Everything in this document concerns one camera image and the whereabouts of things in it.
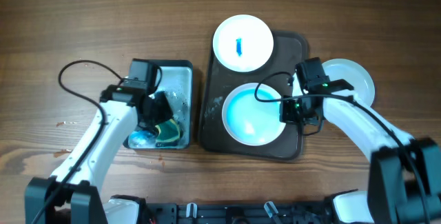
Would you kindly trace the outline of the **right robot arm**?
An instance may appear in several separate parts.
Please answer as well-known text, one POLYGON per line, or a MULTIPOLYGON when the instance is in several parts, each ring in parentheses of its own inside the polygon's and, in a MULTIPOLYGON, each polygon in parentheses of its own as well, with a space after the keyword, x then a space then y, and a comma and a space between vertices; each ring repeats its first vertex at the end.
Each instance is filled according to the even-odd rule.
POLYGON ((300 62, 288 84, 280 120, 340 128, 370 162, 368 189, 335 196, 339 223, 430 223, 440 219, 440 146, 415 139, 375 112, 357 94, 353 79, 331 79, 320 59, 300 62))

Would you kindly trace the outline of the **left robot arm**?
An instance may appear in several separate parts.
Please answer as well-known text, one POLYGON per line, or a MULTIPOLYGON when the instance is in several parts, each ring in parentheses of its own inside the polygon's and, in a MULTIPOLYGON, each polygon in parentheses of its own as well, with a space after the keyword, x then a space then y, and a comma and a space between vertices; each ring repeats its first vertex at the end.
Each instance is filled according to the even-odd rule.
POLYGON ((154 138, 172 117, 163 78, 152 60, 133 59, 128 77, 109 85, 94 101, 95 120, 68 159, 47 179, 34 177, 25 189, 26 223, 153 223, 145 199, 116 196, 102 203, 99 192, 120 146, 136 130, 154 138))

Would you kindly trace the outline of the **green and yellow sponge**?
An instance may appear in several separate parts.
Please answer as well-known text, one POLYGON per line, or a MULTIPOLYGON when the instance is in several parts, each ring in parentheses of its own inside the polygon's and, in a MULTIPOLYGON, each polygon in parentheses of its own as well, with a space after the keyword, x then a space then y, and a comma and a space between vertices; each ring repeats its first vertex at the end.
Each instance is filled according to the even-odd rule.
POLYGON ((155 138, 156 147, 176 146, 181 137, 181 129, 174 119, 170 119, 155 126, 158 134, 155 138))

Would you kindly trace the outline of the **white plate front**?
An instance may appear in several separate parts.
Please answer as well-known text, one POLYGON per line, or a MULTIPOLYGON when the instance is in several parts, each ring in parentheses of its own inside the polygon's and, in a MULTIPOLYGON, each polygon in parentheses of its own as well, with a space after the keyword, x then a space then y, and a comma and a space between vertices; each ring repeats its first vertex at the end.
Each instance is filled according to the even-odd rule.
POLYGON ((344 79, 354 87, 365 104, 372 106, 376 95, 375 85, 371 75, 360 64, 348 59, 331 59, 322 66, 332 81, 344 79))

